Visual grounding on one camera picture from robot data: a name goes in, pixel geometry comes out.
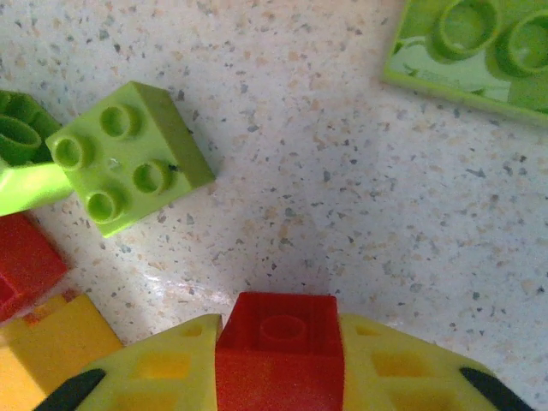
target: yellow block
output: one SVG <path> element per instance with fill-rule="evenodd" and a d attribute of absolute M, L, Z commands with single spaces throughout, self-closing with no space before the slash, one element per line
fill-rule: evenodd
<path fill-rule="evenodd" d="M 204 315 L 93 362 L 86 370 L 106 376 L 78 411 L 216 411 L 221 327 L 220 315 Z"/>
<path fill-rule="evenodd" d="M 33 409 L 82 367 L 121 347 L 86 295 L 49 299 L 0 329 L 0 410 Z"/>
<path fill-rule="evenodd" d="M 340 316 L 344 411 L 497 411 L 459 372 L 476 361 L 359 315 Z"/>

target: green brick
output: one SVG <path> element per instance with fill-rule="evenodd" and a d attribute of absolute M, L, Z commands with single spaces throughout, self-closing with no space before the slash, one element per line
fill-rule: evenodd
<path fill-rule="evenodd" d="M 0 90 L 0 216 L 72 193 L 45 145 L 45 138 L 60 128 L 29 95 Z"/>
<path fill-rule="evenodd" d="M 548 0 L 408 0 L 383 77 L 548 126 Z"/>
<path fill-rule="evenodd" d="M 105 237 L 215 179 L 170 95 L 133 81 L 46 144 Z"/>

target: plastic toy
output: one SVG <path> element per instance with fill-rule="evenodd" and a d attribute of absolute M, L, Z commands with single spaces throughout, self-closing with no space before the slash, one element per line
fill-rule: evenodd
<path fill-rule="evenodd" d="M 69 180 L 44 139 L 61 125 L 33 98 L 0 90 L 0 216 L 61 200 Z"/>
<path fill-rule="evenodd" d="M 32 304 L 66 271 L 57 252 L 23 214 L 0 217 L 0 321 Z"/>
<path fill-rule="evenodd" d="M 170 95 L 133 81 L 46 144 L 106 237 L 214 180 Z"/>
<path fill-rule="evenodd" d="M 214 411 L 220 330 L 221 316 L 209 314 L 137 342 L 86 367 L 92 380 L 98 372 L 105 374 L 89 396 L 87 384 L 68 382 L 52 396 L 53 404 L 45 401 L 36 409 Z M 74 395 L 82 391 L 75 401 Z M 67 408 L 67 402 L 80 406 Z"/>
<path fill-rule="evenodd" d="M 220 317 L 199 317 L 90 364 L 35 411 L 533 411 L 481 364 L 357 315 L 337 323 L 336 308 L 243 293 L 216 349 Z"/>
<path fill-rule="evenodd" d="M 217 343 L 215 373 L 219 411 L 342 409 L 337 300 L 240 294 Z"/>
<path fill-rule="evenodd" d="M 384 79 L 548 126 L 548 0 L 408 0 Z"/>
<path fill-rule="evenodd" d="M 0 328 L 0 409 L 28 411 L 122 344 L 90 299 L 58 295 Z"/>

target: speckled countertop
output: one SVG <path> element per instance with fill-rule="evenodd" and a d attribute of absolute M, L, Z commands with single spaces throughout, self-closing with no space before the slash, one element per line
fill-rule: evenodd
<path fill-rule="evenodd" d="M 62 122 L 170 90 L 217 182 L 108 240 L 36 210 L 126 343 L 246 289 L 332 293 L 548 409 L 546 130 L 381 83 L 397 0 L 0 2 L 0 87 Z"/>

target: red block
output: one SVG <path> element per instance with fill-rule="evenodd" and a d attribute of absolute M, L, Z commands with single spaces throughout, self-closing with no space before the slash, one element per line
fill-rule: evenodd
<path fill-rule="evenodd" d="M 242 293 L 216 346 L 219 411 L 341 411 L 337 300 Z"/>
<path fill-rule="evenodd" d="M 66 271 L 59 254 L 23 214 L 0 217 L 0 321 L 32 304 Z"/>

